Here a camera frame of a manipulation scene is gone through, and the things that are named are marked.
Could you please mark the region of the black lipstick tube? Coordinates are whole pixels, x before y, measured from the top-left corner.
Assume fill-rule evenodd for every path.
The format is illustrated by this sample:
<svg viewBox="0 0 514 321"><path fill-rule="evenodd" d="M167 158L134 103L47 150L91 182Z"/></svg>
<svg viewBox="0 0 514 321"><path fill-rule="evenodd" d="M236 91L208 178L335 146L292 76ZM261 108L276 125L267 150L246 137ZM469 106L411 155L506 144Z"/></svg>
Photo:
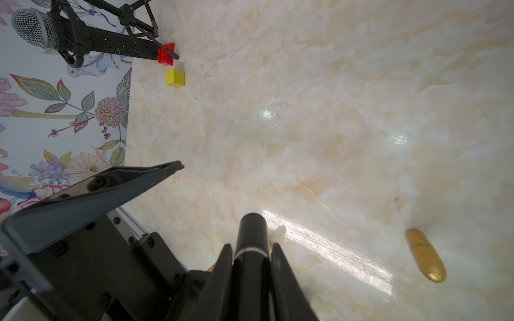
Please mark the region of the black lipstick tube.
<svg viewBox="0 0 514 321"><path fill-rule="evenodd" d="M233 320L270 319L270 250L265 218L249 213L240 221L232 267Z"/></svg>

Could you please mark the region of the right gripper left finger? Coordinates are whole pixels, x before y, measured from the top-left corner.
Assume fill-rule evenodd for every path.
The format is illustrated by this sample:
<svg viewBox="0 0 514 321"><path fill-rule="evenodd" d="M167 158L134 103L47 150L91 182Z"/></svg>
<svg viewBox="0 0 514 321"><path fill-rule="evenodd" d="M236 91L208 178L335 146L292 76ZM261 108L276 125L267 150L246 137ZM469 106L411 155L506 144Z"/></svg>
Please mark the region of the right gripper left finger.
<svg viewBox="0 0 514 321"><path fill-rule="evenodd" d="M230 301L232 264L232 246L228 243L222 248L189 320L226 319Z"/></svg>

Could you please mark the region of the gold bullet lipstick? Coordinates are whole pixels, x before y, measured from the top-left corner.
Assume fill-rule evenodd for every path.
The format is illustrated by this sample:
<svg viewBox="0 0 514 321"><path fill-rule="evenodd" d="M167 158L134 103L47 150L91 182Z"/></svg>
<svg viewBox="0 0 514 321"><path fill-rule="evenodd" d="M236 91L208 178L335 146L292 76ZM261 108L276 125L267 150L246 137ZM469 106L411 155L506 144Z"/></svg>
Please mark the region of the gold bullet lipstick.
<svg viewBox="0 0 514 321"><path fill-rule="evenodd" d="M405 237L421 274L431 282L443 283L447 279L447 270L425 234L418 229L409 229Z"/></svg>

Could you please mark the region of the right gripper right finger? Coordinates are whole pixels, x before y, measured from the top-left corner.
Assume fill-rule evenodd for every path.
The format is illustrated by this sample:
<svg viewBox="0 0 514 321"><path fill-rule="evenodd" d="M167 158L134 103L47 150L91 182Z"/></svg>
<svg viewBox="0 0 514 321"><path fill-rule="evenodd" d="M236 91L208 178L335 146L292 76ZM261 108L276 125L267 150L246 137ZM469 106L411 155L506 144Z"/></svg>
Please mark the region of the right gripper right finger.
<svg viewBox="0 0 514 321"><path fill-rule="evenodd" d="M275 319L318 320L278 243L273 243L270 271Z"/></svg>

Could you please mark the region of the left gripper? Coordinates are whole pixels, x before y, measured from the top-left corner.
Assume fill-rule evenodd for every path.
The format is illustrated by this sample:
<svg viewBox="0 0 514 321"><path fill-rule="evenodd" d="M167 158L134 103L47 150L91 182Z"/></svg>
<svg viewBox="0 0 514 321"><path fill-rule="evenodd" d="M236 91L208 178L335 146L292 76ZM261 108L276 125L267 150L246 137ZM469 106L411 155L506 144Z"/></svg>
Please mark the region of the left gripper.
<svg viewBox="0 0 514 321"><path fill-rule="evenodd" d="M184 164L112 167L1 222L5 275L21 300L8 320L199 320L207 272L187 270L157 234L110 211Z"/></svg>

